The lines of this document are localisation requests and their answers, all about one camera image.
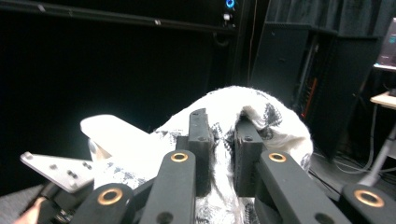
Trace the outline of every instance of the brass insert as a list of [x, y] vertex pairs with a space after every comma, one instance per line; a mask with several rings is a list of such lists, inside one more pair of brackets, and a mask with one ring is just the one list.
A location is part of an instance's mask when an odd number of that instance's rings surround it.
[[98, 202], [101, 205], [111, 205], [113, 203], [118, 202], [121, 197], [122, 197], [121, 189], [117, 189], [117, 188], [107, 189], [99, 194]]
[[171, 157], [172, 161], [175, 161], [175, 162], [183, 162], [183, 161], [186, 161], [188, 158], [189, 158], [189, 156], [187, 154], [184, 154], [181, 152], [175, 153]]
[[[365, 190], [365, 189], [357, 189], [355, 190], [355, 197], [361, 202], [365, 203], [369, 206], [372, 207], [383, 207], [384, 206], [384, 200], [380, 198], [378, 195], [372, 193], [371, 191]], [[373, 200], [368, 200], [364, 195], [368, 195], [369, 197], [373, 198]]]
[[286, 157], [284, 155], [275, 152], [271, 153], [269, 155], [269, 158], [271, 159], [271, 161], [276, 161], [276, 162], [286, 161]]

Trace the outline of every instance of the computer monitor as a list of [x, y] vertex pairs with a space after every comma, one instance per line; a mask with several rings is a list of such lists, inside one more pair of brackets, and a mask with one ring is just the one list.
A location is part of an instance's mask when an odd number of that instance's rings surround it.
[[374, 67], [396, 72], [396, 18], [393, 18], [389, 25]]

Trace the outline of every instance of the metal bracket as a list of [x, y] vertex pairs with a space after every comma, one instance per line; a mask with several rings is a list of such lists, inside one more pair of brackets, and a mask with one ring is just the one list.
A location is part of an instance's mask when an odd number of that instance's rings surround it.
[[396, 220], [396, 202], [386, 193], [360, 184], [346, 185], [339, 207], [353, 223], [386, 224]]
[[247, 119], [238, 121], [234, 133], [235, 163], [233, 185], [239, 197], [254, 197], [256, 177], [254, 163], [267, 148], [256, 127]]
[[70, 224], [130, 224], [134, 218], [134, 192], [123, 184], [107, 184], [92, 192]]
[[195, 156], [187, 150], [163, 157], [141, 224], [193, 223], [195, 219]]
[[350, 223], [291, 155], [264, 151], [256, 168], [282, 223]]
[[196, 157], [196, 195], [204, 197], [210, 191], [210, 149], [213, 145], [213, 135], [209, 130], [205, 109], [198, 109], [190, 113], [188, 151]]
[[25, 152], [21, 161], [69, 193], [93, 181], [93, 162]]

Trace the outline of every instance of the table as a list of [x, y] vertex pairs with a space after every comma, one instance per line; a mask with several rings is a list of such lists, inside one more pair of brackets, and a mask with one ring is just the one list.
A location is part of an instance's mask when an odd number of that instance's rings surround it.
[[[370, 100], [371, 102], [382, 105], [384, 107], [396, 110], [396, 97], [389, 96], [389, 92], [386, 91], [382, 94], [374, 96]], [[378, 153], [378, 156], [375, 159], [373, 168], [360, 182], [359, 184], [365, 186], [372, 186], [376, 183], [376, 181], [380, 178], [379, 171], [382, 168], [387, 157], [391, 157], [396, 159], [396, 123], [393, 125], [388, 138], [385, 140], [384, 145], [381, 147], [381, 150]]]

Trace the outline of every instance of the black curtain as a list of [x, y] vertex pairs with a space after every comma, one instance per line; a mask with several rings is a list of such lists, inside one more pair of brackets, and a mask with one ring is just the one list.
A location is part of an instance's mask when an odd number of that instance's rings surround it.
[[341, 36], [383, 36], [395, 15], [394, 0], [272, 0], [266, 21], [308, 24]]

